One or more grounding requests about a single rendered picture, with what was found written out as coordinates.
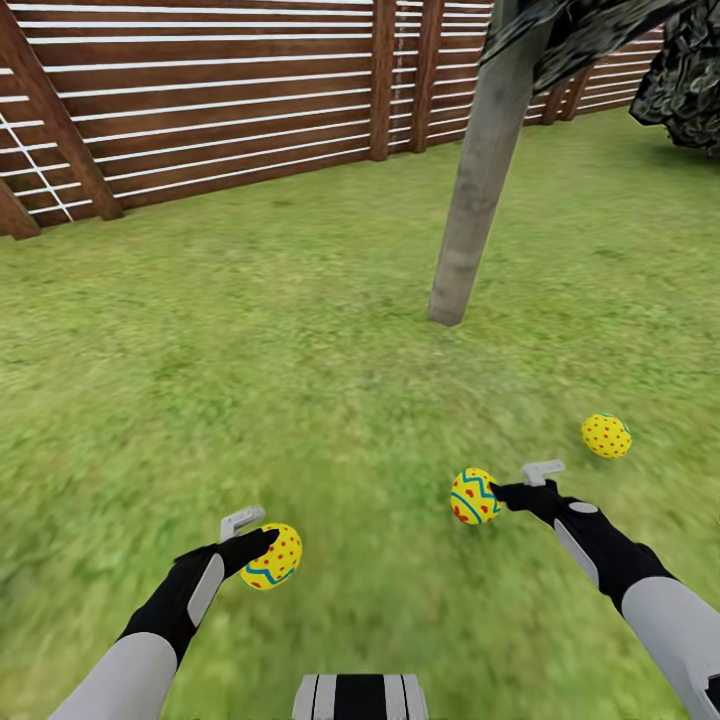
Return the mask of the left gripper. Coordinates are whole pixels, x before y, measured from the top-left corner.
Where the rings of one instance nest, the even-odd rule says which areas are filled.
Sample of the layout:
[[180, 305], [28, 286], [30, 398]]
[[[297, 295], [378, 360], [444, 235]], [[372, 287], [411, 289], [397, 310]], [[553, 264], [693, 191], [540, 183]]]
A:
[[263, 527], [247, 533], [241, 537], [233, 537], [229, 541], [225, 541], [225, 545], [230, 545], [237, 554], [237, 566], [233, 573], [240, 571], [246, 564], [256, 560], [260, 556], [264, 556], [269, 550], [269, 546], [275, 543], [279, 538], [279, 529], [262, 530]]

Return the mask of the easter egg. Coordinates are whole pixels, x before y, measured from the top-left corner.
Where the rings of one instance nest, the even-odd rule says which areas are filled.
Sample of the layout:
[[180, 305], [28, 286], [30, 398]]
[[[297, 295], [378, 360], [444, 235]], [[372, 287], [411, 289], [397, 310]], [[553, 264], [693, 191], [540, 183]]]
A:
[[279, 529], [279, 538], [264, 556], [240, 568], [241, 579], [250, 589], [265, 591], [284, 583], [299, 566], [302, 543], [299, 534], [284, 523], [263, 525], [265, 531]]
[[495, 479], [481, 469], [465, 469], [455, 478], [451, 491], [451, 505], [457, 519], [471, 525], [491, 521], [504, 502], [498, 502], [488, 486]]
[[595, 455], [607, 459], [623, 457], [631, 448], [631, 433], [625, 423], [605, 413], [587, 417], [581, 426], [581, 437]]

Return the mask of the robot trunk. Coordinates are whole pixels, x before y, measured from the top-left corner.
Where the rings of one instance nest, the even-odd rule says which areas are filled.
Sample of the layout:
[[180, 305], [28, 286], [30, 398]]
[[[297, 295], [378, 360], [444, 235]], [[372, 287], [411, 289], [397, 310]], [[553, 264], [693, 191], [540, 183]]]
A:
[[416, 675], [305, 675], [291, 720], [429, 720]]

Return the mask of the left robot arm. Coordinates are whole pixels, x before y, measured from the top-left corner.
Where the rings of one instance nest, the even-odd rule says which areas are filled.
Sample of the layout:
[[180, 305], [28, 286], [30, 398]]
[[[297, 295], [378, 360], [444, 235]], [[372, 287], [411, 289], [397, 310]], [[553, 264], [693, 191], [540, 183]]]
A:
[[222, 520], [222, 544], [174, 559], [167, 579], [137, 609], [126, 631], [47, 720], [158, 720], [190, 640], [223, 580], [264, 556], [279, 529], [240, 528], [266, 514], [250, 506]]

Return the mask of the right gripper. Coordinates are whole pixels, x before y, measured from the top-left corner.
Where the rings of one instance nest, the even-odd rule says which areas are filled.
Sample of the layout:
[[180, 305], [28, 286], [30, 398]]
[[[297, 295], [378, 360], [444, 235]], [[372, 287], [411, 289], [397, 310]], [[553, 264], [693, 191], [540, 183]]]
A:
[[498, 502], [507, 502], [507, 509], [511, 511], [529, 510], [533, 515], [539, 515], [539, 503], [547, 495], [557, 494], [557, 482], [547, 479], [545, 485], [531, 487], [524, 483], [499, 485], [488, 482], [490, 490]]

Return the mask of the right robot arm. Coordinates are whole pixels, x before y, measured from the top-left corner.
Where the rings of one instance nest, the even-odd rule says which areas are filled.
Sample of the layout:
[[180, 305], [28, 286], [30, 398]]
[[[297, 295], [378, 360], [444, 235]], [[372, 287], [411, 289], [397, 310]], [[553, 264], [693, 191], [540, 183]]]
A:
[[511, 511], [529, 510], [555, 529], [569, 555], [639, 638], [692, 720], [720, 720], [720, 613], [671, 575], [644, 543], [633, 543], [601, 509], [557, 494], [544, 475], [559, 459], [527, 463], [523, 483], [488, 482]]

